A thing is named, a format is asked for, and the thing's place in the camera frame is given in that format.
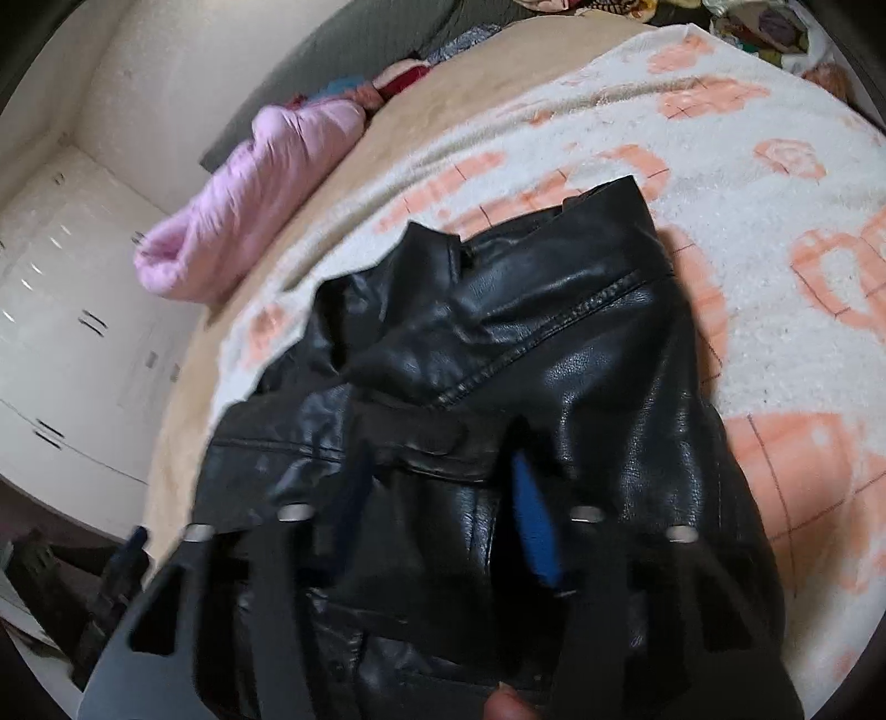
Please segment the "person's right hand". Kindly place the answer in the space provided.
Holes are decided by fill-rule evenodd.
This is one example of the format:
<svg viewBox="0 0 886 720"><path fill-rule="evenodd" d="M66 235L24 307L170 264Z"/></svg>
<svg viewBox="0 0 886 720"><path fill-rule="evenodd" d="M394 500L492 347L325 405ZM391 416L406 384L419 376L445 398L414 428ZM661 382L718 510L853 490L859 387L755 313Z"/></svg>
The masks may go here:
<svg viewBox="0 0 886 720"><path fill-rule="evenodd" d="M483 704L483 720L540 720L542 712L515 688L500 682Z"/></svg>

